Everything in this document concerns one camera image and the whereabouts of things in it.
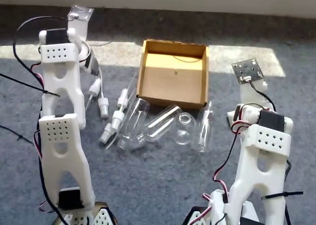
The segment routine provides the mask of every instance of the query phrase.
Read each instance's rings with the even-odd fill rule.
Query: hole pattern
[[[65,140],[65,139],[69,139],[69,133],[68,133],[68,127],[67,125],[67,121],[56,121],[56,122],[50,122],[50,123],[46,123],[47,125],[47,136],[48,136],[48,140]]]
[[[48,55],[47,54],[47,59],[50,59],[50,58],[52,58],[52,59],[56,59],[56,58],[62,58],[62,56],[63,57],[67,57],[67,54],[65,53],[67,51],[67,49],[66,48],[63,48],[63,49],[61,49],[61,48],[58,48],[58,49],[48,49],[47,50],[47,53],[51,53],[51,54],[53,54],[53,55]]]
[[[276,135],[270,135],[269,133],[264,133],[264,132],[260,131],[258,142],[261,143],[262,141],[267,146],[271,145],[272,147],[275,147],[277,145],[279,149],[283,148],[283,146],[282,146],[283,138],[282,137],[279,138]]]
[[[105,209],[101,209],[98,216],[94,219],[94,224],[98,225],[113,225],[110,215]]]

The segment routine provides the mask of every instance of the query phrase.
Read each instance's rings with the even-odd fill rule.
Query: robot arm
[[[45,94],[39,119],[44,186],[52,204],[67,214],[64,219],[69,225],[116,224],[108,208],[101,208],[96,218],[92,215],[95,195],[80,140],[79,130],[85,128],[85,108],[79,69],[93,75],[99,71],[93,51],[85,42],[92,11],[74,6],[68,15],[68,29],[45,30],[39,34],[44,88],[59,94],[66,92],[74,107],[73,113],[57,116],[58,96]],[[61,68],[65,69],[64,76],[59,75]],[[78,187],[60,188],[65,172],[72,175]]]

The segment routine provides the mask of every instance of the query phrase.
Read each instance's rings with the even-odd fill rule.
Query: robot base
[[[93,223],[90,223],[90,225],[118,225],[118,222],[116,218],[112,215],[112,213],[109,212],[109,207],[107,203],[105,202],[95,202],[94,208],[92,210],[92,215],[95,218]],[[77,223],[72,223],[71,220],[73,215],[70,214],[63,214],[65,221],[68,223],[68,225],[79,225],[81,224],[80,221],[77,221]],[[53,225],[64,225],[59,218],[57,218]]]

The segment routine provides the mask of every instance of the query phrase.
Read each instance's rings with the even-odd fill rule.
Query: clear glass vial
[[[146,141],[154,142],[164,135],[169,129],[175,116],[181,113],[179,106],[169,106],[163,110],[159,115],[148,122],[143,131],[137,136],[138,143],[143,145]]]

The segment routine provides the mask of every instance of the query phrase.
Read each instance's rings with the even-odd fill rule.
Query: brown box
[[[144,41],[137,96],[154,105],[202,108],[208,98],[208,47]]]

